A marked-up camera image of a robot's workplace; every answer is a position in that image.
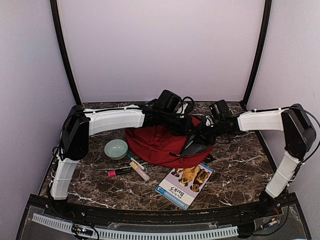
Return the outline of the red student backpack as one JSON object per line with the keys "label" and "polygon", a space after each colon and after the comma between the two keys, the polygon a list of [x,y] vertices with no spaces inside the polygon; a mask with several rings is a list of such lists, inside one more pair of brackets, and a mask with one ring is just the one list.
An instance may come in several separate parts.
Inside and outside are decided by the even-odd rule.
{"label": "red student backpack", "polygon": [[205,161],[213,146],[197,135],[197,130],[202,129],[198,117],[189,117],[187,125],[191,130],[182,135],[173,135],[173,131],[164,126],[127,128],[125,141],[145,162],[172,169],[192,168]]}

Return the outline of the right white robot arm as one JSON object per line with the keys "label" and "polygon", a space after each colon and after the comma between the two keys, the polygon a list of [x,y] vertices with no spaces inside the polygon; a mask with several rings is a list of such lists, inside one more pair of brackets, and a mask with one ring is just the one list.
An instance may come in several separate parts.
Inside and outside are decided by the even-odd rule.
{"label": "right white robot arm", "polygon": [[226,111],[226,116],[213,112],[214,122],[200,129],[201,135],[211,144],[216,137],[240,132],[280,131],[284,134],[285,147],[283,158],[275,174],[264,189],[270,198],[277,198],[288,184],[294,181],[300,167],[307,161],[317,138],[317,132],[310,118],[312,114],[300,104],[272,109],[254,109],[238,115]]}

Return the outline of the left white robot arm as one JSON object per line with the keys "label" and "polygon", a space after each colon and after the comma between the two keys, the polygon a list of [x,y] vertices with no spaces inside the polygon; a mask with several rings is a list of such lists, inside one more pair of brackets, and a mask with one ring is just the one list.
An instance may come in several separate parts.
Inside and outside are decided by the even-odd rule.
{"label": "left white robot arm", "polygon": [[154,126],[176,128],[185,133],[194,105],[189,98],[188,101],[169,103],[155,99],[151,103],[106,109],[73,106],[62,125],[58,146],[53,150],[58,164],[48,192],[53,199],[51,210],[60,218],[67,218],[71,213],[70,206],[63,200],[68,197],[76,166],[88,154],[90,136],[106,131]]}

